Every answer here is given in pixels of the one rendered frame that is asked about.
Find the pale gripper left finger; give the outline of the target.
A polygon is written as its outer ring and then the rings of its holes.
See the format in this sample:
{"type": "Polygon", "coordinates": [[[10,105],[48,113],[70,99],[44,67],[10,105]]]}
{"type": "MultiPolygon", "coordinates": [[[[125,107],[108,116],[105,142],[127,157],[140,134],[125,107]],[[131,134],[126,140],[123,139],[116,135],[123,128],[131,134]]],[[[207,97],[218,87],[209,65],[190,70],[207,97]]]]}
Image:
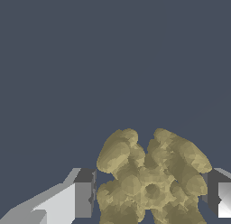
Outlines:
{"type": "Polygon", "coordinates": [[[0,224],[71,224],[91,218],[96,190],[96,169],[73,168],[64,182],[10,209],[0,224]]]}

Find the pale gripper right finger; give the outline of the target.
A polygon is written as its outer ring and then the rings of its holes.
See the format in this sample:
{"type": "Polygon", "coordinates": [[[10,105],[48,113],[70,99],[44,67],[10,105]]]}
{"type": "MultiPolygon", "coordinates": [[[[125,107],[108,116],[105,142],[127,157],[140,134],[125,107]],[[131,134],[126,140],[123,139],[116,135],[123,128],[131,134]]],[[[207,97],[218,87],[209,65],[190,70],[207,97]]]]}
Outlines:
{"type": "Polygon", "coordinates": [[[208,193],[200,198],[220,219],[231,219],[231,173],[213,168],[201,176],[208,186],[208,193]]]}

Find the lumpy olive yellow object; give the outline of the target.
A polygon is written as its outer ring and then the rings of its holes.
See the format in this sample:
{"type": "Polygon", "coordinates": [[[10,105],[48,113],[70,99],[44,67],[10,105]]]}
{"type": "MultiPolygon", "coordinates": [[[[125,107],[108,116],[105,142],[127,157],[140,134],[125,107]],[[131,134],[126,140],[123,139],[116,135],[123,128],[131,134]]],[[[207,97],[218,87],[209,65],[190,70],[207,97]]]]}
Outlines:
{"type": "Polygon", "coordinates": [[[158,128],[147,148],[127,128],[107,138],[97,169],[114,176],[97,190],[99,224],[139,224],[148,210],[155,224],[207,224],[199,196],[208,193],[209,159],[189,140],[158,128]]]}

